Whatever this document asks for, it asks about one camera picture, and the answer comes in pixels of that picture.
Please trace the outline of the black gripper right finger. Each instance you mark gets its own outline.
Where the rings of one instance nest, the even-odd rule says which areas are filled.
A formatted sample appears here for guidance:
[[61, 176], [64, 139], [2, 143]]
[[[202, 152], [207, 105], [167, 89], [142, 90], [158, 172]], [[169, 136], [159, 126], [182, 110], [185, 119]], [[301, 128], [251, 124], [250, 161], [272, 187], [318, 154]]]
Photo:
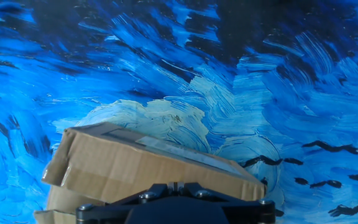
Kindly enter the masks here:
[[275, 223], [275, 202], [270, 199], [244, 201], [198, 183], [176, 183], [176, 195], [191, 200], [181, 205], [188, 223]]

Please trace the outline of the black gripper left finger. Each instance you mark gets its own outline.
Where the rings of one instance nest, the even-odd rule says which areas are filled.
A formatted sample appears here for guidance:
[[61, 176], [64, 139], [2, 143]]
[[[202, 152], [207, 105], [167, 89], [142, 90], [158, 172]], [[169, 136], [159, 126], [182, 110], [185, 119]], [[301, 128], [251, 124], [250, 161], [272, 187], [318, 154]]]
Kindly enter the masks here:
[[76, 209], [76, 224], [125, 223], [133, 208], [147, 202], [172, 196], [176, 191], [176, 182], [153, 184], [147, 190], [107, 205], [86, 203]]

